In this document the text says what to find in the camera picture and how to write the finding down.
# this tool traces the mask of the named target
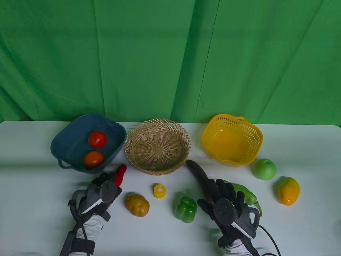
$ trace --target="cable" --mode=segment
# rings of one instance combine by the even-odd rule
[[[88,246],[88,238],[87,238],[86,233],[85,233],[83,222],[81,222],[80,224],[81,224],[81,228],[82,228],[82,231],[83,231],[83,234],[84,234],[86,253],[87,253],[88,256],[90,256],[89,246]]]
[[[77,221],[78,221],[78,223],[80,223],[80,227],[82,228],[82,231],[83,231],[84,240],[85,240],[85,248],[86,248],[87,256],[90,256],[90,253],[89,253],[89,245],[88,245],[88,237],[86,236],[85,228],[84,228],[83,222],[81,221],[79,215],[77,215]]]
[[[275,240],[272,238],[272,236],[269,234],[269,232],[268,232],[264,227],[262,227],[261,225],[258,225],[258,226],[259,226],[262,230],[264,230],[265,233],[270,237],[271,241],[273,242],[273,245],[276,247],[278,256],[281,256],[281,253],[279,252],[279,249],[278,249],[278,247],[277,247],[277,244],[276,244]],[[265,253],[265,254],[263,254],[263,255],[261,255],[261,256],[266,256],[266,255],[277,256],[277,255],[272,254],[272,253]]]

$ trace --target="green bell pepper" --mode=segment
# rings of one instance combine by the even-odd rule
[[[191,223],[194,221],[197,208],[196,202],[193,199],[183,197],[175,209],[175,217],[185,223]]]

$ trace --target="red tomato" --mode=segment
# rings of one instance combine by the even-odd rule
[[[84,158],[84,164],[87,169],[92,169],[100,166],[104,162],[104,156],[97,151],[89,152]]]
[[[106,145],[107,138],[104,133],[95,131],[89,136],[89,145],[93,148],[102,148]]]

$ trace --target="green cloth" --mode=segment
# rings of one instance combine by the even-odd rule
[[[341,125],[339,0],[1,0],[0,121]]]

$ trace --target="blue plastic basket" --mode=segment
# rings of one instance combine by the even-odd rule
[[[107,144],[100,149],[93,149],[89,143],[89,135],[94,131],[103,132],[107,136]],[[122,125],[110,121],[99,114],[87,114],[71,122],[52,140],[51,153],[58,159],[63,169],[75,169],[79,172],[96,174],[111,163],[121,150],[127,132]],[[104,156],[100,166],[87,169],[84,166],[84,157],[90,151],[98,151]]]

